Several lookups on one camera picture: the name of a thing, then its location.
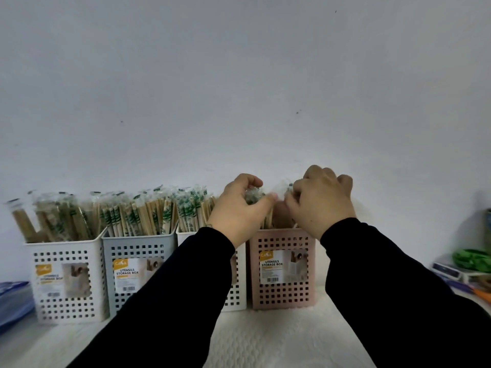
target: perforated plastic basket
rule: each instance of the perforated plastic basket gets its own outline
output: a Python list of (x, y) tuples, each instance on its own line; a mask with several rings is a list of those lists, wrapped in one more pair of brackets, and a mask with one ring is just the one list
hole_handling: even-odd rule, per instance
[(43, 324), (108, 317), (102, 235), (95, 240), (25, 244), (37, 318)]
[[(196, 233), (180, 233), (177, 228), (177, 243), (181, 245), (189, 236)], [(242, 244), (235, 251), (235, 274), (232, 272), (232, 285), (225, 300), (222, 311), (238, 311), (247, 308), (247, 279), (246, 279), (246, 244)]]
[[(301, 228), (264, 229), (258, 231), (249, 241), (250, 271), (252, 282), (252, 307), (254, 309), (289, 309), (293, 307), (312, 306), (315, 304), (315, 239)], [(271, 251), (290, 251), (285, 256), (282, 252), (270, 257)], [(302, 281), (287, 281), (288, 278), (265, 278), (260, 281), (261, 260), (284, 256), (284, 262), (293, 257), (306, 257), (306, 277)], [(293, 276), (300, 276), (300, 265), (288, 265), (288, 271)]]
[[(175, 233), (169, 235), (102, 238), (107, 268), (109, 311), (114, 317), (176, 249)], [(124, 271), (136, 269), (138, 274)]]

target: casa logo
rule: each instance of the casa logo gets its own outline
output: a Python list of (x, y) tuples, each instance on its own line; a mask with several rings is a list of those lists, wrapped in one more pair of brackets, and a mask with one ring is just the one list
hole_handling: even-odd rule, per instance
[(52, 271), (50, 264), (37, 264), (36, 265), (36, 274), (37, 276), (49, 274)]
[(122, 258), (113, 261), (113, 270), (119, 270), (120, 268), (128, 267), (128, 259)]
[(266, 261), (266, 260), (270, 260), (271, 258), (273, 258), (273, 251), (272, 250), (266, 250), (266, 251), (262, 251), (261, 253), (259, 253), (259, 261)]

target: black long-sleeve shirt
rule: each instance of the black long-sleeve shirt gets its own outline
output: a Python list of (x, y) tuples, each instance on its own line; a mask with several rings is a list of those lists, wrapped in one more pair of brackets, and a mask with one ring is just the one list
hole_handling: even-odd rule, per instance
[[(489, 364), (485, 354), (491, 348), (491, 317), (455, 295), (376, 228), (348, 218), (329, 228), (321, 244), (331, 260), (326, 292), (378, 368)], [(233, 253), (222, 233), (201, 228), (130, 297), (70, 367), (87, 368), (93, 357), (108, 353), (124, 358), (124, 340), (131, 340), (132, 354), (141, 352), (142, 363), (144, 356), (162, 352), (167, 366), (202, 366), (230, 290)], [(197, 307), (195, 300), (206, 302)]]

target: white tablecloth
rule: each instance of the white tablecloth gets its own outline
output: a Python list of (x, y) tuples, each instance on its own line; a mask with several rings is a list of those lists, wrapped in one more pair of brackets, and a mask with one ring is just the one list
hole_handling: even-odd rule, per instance
[[(314, 307), (221, 313), (205, 366), (374, 367), (325, 291), (317, 292)], [(42, 326), (30, 315), (0, 336), (0, 365), (65, 367), (106, 323)]]

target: person's left arm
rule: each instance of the person's left arm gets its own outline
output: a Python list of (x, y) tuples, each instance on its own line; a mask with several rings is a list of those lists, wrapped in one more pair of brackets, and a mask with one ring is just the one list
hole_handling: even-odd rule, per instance
[(248, 206), (244, 197), (249, 185), (259, 187), (262, 181), (240, 175), (227, 185), (208, 220), (210, 227), (187, 238), (69, 367), (87, 368), (95, 357), (125, 361), (137, 356), (144, 361), (170, 356), (183, 366), (206, 362), (232, 283), (230, 259), (259, 229), (277, 199), (271, 194)]

